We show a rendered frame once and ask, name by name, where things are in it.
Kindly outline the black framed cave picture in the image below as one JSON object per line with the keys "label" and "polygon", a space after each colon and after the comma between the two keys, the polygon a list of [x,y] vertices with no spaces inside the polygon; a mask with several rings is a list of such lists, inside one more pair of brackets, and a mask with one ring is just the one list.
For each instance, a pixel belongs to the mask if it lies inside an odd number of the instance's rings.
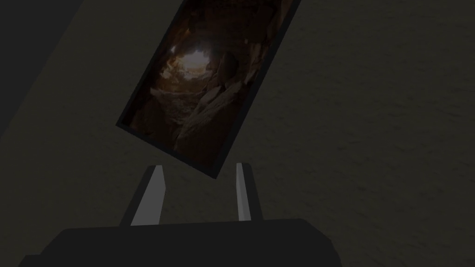
{"label": "black framed cave picture", "polygon": [[301,0],[181,0],[116,125],[217,178]]}

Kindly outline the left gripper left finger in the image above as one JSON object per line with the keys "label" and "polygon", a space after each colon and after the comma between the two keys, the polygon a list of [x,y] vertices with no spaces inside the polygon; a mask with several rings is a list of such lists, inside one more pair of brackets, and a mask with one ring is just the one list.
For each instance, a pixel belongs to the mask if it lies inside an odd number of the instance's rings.
{"label": "left gripper left finger", "polygon": [[165,192],[162,166],[148,166],[119,225],[158,225]]}

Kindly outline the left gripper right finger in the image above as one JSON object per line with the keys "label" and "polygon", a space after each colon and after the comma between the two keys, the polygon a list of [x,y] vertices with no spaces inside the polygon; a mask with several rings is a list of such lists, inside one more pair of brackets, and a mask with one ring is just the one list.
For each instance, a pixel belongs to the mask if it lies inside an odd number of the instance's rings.
{"label": "left gripper right finger", "polygon": [[237,163],[236,165],[236,193],[238,220],[263,220],[257,187],[249,163]]}

